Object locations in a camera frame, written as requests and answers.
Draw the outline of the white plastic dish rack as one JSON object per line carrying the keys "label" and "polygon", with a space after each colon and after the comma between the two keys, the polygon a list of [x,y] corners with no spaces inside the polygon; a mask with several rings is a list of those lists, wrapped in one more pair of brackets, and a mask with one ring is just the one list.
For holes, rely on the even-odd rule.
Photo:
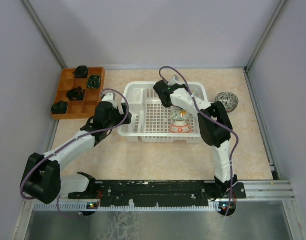
{"label": "white plastic dish rack", "polygon": [[154,85],[152,81],[135,81],[125,87],[123,95],[128,101],[132,118],[131,124],[118,127],[118,134],[129,142],[139,140],[145,143],[202,142],[198,120],[192,115],[186,120],[191,127],[190,133],[170,132],[173,108],[165,108],[162,105],[153,89]]}

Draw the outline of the green orange floral bowl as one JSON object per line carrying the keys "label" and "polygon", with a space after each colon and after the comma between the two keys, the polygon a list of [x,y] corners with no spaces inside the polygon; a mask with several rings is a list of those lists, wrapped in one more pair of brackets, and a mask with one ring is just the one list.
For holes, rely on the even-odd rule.
{"label": "green orange floral bowl", "polygon": [[173,121],[187,121],[191,115],[184,109],[173,106],[169,115],[169,118]]}

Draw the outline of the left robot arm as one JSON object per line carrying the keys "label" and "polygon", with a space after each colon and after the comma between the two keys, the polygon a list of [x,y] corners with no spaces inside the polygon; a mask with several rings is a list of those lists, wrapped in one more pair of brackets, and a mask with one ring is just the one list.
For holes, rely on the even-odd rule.
{"label": "left robot arm", "polygon": [[37,199],[44,204],[57,197],[80,193],[90,199],[96,195],[95,178],[78,172],[62,176],[61,172],[80,155],[105,140],[113,129],[131,123],[132,114],[127,102],[120,107],[102,101],[92,116],[77,134],[60,147],[44,154],[33,153],[27,160],[20,184],[23,199]]}

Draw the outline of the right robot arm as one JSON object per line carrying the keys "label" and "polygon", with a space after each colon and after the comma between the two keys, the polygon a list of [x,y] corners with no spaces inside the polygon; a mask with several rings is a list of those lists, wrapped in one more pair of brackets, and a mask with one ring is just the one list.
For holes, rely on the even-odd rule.
{"label": "right robot arm", "polygon": [[197,118],[202,140],[213,149],[216,192],[222,198],[231,198],[238,182],[233,170],[233,153],[239,137],[233,131],[224,105],[196,97],[188,84],[169,85],[161,80],[153,89],[164,107],[179,107]]}

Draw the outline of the wooden compartment tray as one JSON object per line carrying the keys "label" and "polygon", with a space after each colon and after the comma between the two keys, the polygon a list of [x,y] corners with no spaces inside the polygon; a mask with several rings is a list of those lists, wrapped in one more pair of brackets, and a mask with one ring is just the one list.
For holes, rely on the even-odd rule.
{"label": "wooden compartment tray", "polygon": [[[73,72],[76,68],[65,68],[62,70],[54,103],[64,101],[68,103],[66,114],[53,114],[55,120],[88,119],[94,115],[98,103],[101,101],[100,93],[104,88],[105,68],[88,67],[87,78],[75,78]],[[99,89],[88,89],[87,81],[90,75],[100,75],[101,85]],[[69,101],[67,92],[82,87],[85,90],[84,99],[80,101]]]}

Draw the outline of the black orange rolled item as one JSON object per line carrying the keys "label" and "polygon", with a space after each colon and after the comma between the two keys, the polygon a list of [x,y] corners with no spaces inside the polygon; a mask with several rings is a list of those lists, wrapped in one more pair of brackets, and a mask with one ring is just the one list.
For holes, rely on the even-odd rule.
{"label": "black orange rolled item", "polygon": [[82,87],[77,87],[69,90],[66,97],[69,101],[83,101],[85,96],[85,90]]}

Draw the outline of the green black rolled item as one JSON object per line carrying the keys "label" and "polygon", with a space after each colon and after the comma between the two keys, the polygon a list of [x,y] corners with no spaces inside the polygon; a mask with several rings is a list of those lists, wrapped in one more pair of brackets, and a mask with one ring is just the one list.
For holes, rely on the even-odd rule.
{"label": "green black rolled item", "polygon": [[101,87],[101,76],[100,75],[90,75],[87,79],[86,88],[87,89],[99,89]]}

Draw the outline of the dark green rolled item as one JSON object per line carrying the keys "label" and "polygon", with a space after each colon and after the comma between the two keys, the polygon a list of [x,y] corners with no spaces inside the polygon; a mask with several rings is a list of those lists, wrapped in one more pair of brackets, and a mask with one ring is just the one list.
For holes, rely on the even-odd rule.
{"label": "dark green rolled item", "polygon": [[59,101],[52,105],[51,107],[51,113],[52,114],[66,114],[68,109],[68,103],[65,101]]}

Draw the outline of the black rolled item top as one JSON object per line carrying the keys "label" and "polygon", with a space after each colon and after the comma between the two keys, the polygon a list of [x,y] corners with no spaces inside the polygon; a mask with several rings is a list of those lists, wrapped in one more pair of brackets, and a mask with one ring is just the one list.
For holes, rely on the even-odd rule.
{"label": "black rolled item top", "polygon": [[89,68],[85,65],[78,66],[73,74],[76,79],[87,78],[89,74]]}

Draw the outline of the red white patterned bowl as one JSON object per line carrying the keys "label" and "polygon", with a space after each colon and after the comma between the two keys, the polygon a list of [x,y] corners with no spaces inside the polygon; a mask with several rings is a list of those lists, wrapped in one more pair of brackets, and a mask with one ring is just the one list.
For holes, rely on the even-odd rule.
{"label": "red white patterned bowl", "polygon": [[174,120],[169,127],[172,134],[189,134],[192,132],[190,124],[186,120]]}

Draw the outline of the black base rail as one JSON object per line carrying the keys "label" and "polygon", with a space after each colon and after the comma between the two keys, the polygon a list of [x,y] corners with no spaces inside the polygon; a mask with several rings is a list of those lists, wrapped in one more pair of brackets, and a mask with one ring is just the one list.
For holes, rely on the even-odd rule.
{"label": "black base rail", "polygon": [[209,201],[228,199],[215,181],[208,180],[92,180],[71,200],[98,200],[102,207],[207,207]]}

